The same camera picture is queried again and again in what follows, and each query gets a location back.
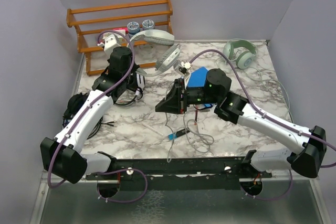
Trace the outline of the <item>black blue headphones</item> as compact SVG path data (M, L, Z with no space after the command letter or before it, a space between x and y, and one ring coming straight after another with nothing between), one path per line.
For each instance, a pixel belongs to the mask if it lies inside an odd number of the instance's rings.
M62 127L65 128L70 121L74 118L74 116L77 114L77 112L80 110L80 108L84 105L86 102L87 98L89 96L89 93L78 93L73 95L67 104L67 108L63 114L62 117ZM94 137L100 130L101 126L107 125L110 127L114 127L115 121L110 121L110 122L105 122L103 123L103 117L98 121L98 123L95 125L93 130L88 136L88 139Z

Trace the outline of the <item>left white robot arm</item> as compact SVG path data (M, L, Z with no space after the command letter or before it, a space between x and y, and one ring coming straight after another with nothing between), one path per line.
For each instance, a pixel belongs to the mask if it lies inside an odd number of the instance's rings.
M52 174L72 184L92 173L99 173L104 179L115 175L112 156L103 152L82 155L81 151L96 124L126 91L127 78L134 63L133 46L115 47L110 55L108 74L95 81L86 101L70 123L53 139L43 139L40 150L50 188L57 187L51 182Z

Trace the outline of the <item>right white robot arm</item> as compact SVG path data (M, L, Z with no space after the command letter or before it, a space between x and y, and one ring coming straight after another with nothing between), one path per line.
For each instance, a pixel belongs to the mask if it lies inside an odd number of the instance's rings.
M184 79L175 79L155 111L184 114L190 105L214 104L214 112L222 120L249 127L284 146L281 150L248 152L247 161L241 164L246 177L267 170L291 169L301 176L317 178L327 150L325 130L294 125L272 115L232 92L231 83L231 78L220 69L209 70L201 87L187 87Z

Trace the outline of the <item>black white headphones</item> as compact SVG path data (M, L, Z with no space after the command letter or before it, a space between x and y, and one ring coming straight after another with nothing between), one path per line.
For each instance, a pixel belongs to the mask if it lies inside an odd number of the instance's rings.
M142 99L143 91L145 89L145 77L138 73L131 74L127 84L127 89L134 92L134 97L130 101L116 102L114 105L126 107Z

